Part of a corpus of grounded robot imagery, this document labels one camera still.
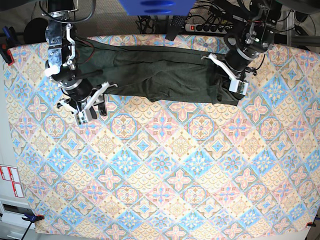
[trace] dark green pants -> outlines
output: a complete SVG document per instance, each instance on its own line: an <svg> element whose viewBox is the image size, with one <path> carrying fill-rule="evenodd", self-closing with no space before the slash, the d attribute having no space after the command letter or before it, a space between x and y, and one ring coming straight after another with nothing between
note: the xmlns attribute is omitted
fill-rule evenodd
<svg viewBox="0 0 320 240"><path fill-rule="evenodd" d="M243 95L228 90L229 78L208 59L208 52L162 46L111 46L90 41L93 57L80 65L83 73L103 70L92 77L93 85L117 84L106 93L147 97L151 102L169 100L189 103L237 105ZM92 53L91 47L77 46L79 63Z"/></svg>

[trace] patterned tablecloth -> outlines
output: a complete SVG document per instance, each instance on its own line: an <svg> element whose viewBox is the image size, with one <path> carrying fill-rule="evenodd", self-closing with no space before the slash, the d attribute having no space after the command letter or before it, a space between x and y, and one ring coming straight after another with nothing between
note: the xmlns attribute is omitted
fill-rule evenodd
<svg viewBox="0 0 320 240"><path fill-rule="evenodd" d="M215 53L214 37L95 37ZM320 206L320 56L277 45L238 107L109 95L82 126L43 77L47 45L4 67L13 148L36 232L113 240L244 239L305 229ZM262 56L252 65L258 66Z"/></svg>

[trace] tiled pattern fabric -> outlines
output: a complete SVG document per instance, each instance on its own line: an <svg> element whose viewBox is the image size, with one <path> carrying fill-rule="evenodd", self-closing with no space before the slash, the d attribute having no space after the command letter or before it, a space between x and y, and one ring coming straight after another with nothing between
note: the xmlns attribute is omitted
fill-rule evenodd
<svg viewBox="0 0 320 240"><path fill-rule="evenodd" d="M94 37L227 51L215 37ZM76 126L43 77L47 45L4 67L13 148L37 233L112 240L245 239L305 229L320 206L320 56L275 46L238 107L107 96ZM252 63L258 66L262 56Z"/></svg>

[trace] sticker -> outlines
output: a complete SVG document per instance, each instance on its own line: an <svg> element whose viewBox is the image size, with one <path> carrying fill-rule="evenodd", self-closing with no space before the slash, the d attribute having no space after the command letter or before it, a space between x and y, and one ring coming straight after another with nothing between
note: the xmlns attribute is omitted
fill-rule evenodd
<svg viewBox="0 0 320 240"><path fill-rule="evenodd" d="M16 198L24 198L24 194L19 183L12 182L12 188Z"/></svg>
<svg viewBox="0 0 320 240"><path fill-rule="evenodd" d="M15 182L15 183L20 183L20 179L19 179L19 175L18 175L18 171L16 168L14 167L8 167L9 169L9 174L10 174L10 179L12 182Z"/></svg>
<svg viewBox="0 0 320 240"><path fill-rule="evenodd" d="M8 168L6 166L1 166L0 169L1 169L2 179L11 182L10 173L9 173Z"/></svg>

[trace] power strip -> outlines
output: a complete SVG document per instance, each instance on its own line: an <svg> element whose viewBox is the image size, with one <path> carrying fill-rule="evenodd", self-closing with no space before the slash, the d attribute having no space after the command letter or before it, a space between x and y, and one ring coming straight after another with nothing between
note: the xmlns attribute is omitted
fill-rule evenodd
<svg viewBox="0 0 320 240"><path fill-rule="evenodd" d="M216 24L213 25L203 25L203 24L195 24L195 23L186 23L184 25L184 29L186 32L191 33L216 33L216 34L226 34L227 32L223 29L223 26Z"/></svg>

